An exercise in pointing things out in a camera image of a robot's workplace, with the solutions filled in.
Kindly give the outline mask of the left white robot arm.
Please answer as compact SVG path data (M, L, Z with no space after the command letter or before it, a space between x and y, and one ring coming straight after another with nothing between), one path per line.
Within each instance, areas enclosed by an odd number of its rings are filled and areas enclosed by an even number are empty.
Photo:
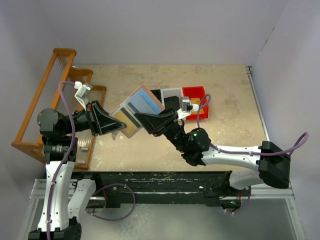
M126 124L110 116L96 100L67 115L46 108L38 114L37 123L44 144L46 187L41 218L28 239L79 240L81 219L97 181L94 177L77 181L69 196L78 149L76 133L90 130L93 136L106 135L124 129Z

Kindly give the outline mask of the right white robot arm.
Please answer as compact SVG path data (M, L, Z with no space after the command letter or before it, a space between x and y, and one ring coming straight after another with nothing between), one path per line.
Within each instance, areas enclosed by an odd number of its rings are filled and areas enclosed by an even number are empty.
M229 165L245 168L232 171L227 178L230 188L243 190L264 183L276 189L287 189L290 183L291 157L271 141L249 147L213 145L204 128L185 132L177 111L170 108L159 114L135 113L144 129L154 137L164 135L191 166Z

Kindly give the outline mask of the gold card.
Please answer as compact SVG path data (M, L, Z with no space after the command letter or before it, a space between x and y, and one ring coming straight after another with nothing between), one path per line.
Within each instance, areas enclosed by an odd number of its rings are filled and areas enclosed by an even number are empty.
M126 127L121 132L127 137L131 138L141 128L141 124L134 117L133 113L126 106L122 106L113 113L113 117L123 122Z

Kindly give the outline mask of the pink leather card holder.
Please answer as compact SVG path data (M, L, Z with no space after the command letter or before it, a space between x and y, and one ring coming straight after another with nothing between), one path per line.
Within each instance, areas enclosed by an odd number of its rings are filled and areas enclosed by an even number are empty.
M135 117L137 113L157 115L165 109L164 105L151 90L142 84L131 93L120 105L118 105L110 115L125 123L126 127L120 132L130 139L141 128L140 121Z

